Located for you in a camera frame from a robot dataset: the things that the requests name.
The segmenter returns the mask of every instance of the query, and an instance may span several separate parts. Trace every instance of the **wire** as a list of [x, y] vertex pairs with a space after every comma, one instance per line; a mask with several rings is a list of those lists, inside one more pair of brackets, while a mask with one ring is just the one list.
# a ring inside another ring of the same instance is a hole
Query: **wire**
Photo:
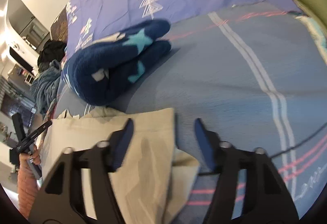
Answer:
[[[270, 156], [271, 159], [275, 159], [285, 153], [288, 153], [294, 149], [297, 149], [299, 147], [301, 147], [303, 144], [305, 144], [306, 142], [310, 141], [311, 139], [313, 139], [317, 134], [319, 134], [322, 130], [324, 130], [325, 128], [327, 127], [327, 122], [324, 123], [322, 126], [319, 127], [319, 129], [317, 131], [315, 131], [313, 134], [311, 134], [310, 136], [308, 136], [306, 139], [302, 140], [300, 143], [296, 144], [295, 146], [293, 147], [290, 147], [284, 151], [280, 151], [272, 156]], [[201, 172], [198, 174], [198, 176], [210, 176], [210, 175], [217, 175], [216, 172], [212, 172], [212, 171], [209, 171], [209, 172]]]

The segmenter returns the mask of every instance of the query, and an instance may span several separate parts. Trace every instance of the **gray bed sheet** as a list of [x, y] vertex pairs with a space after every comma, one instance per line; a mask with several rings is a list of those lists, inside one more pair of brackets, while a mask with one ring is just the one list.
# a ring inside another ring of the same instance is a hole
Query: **gray bed sheet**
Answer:
[[[306, 27], [262, 2], [173, 24], [171, 53], [109, 106], [128, 114], [173, 107], [177, 146], [208, 171], [193, 131], [200, 117], [239, 149], [269, 155], [297, 144], [327, 121], [327, 67]], [[92, 110], [63, 83], [55, 113]], [[326, 184], [327, 129], [274, 159], [299, 216]], [[234, 217], [240, 215], [245, 173], [239, 175]], [[202, 223], [217, 176], [199, 177], [174, 223]]]

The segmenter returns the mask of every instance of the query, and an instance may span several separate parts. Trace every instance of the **bed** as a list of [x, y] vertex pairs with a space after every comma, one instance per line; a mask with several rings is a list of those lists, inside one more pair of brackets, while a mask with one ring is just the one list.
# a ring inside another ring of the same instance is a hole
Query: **bed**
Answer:
[[[173, 107], [177, 146], [207, 172], [194, 136], [200, 117], [239, 149], [269, 155], [296, 145], [326, 121], [326, 39], [293, 0], [70, 0], [67, 59], [89, 42], [145, 19], [172, 23], [163, 58], [110, 103], [128, 114]], [[83, 116], [93, 106], [61, 81], [55, 118]], [[274, 159], [303, 216], [326, 184], [327, 129]], [[239, 175], [234, 217], [240, 215], [245, 172]], [[202, 223], [217, 176], [202, 176], [174, 223]]]

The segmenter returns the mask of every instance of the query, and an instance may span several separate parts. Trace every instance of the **orange sleeve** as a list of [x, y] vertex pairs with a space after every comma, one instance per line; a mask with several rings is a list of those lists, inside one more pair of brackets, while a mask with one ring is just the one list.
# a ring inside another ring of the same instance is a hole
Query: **orange sleeve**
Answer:
[[17, 186], [19, 211], [27, 219], [38, 192], [36, 179], [27, 162], [21, 162]]

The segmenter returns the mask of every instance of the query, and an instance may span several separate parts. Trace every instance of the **teal star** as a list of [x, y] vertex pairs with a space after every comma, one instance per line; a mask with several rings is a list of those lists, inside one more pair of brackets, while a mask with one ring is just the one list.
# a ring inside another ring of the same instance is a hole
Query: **teal star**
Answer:
[[144, 34], [144, 28], [141, 29], [137, 34], [128, 36], [128, 40], [123, 43], [125, 45], [136, 45], [138, 54], [140, 54], [144, 46], [148, 46], [153, 43], [153, 40]]
[[141, 61], [137, 62], [137, 74], [136, 75], [131, 75], [127, 79], [131, 83], [135, 83], [145, 72], [145, 67], [142, 64]]

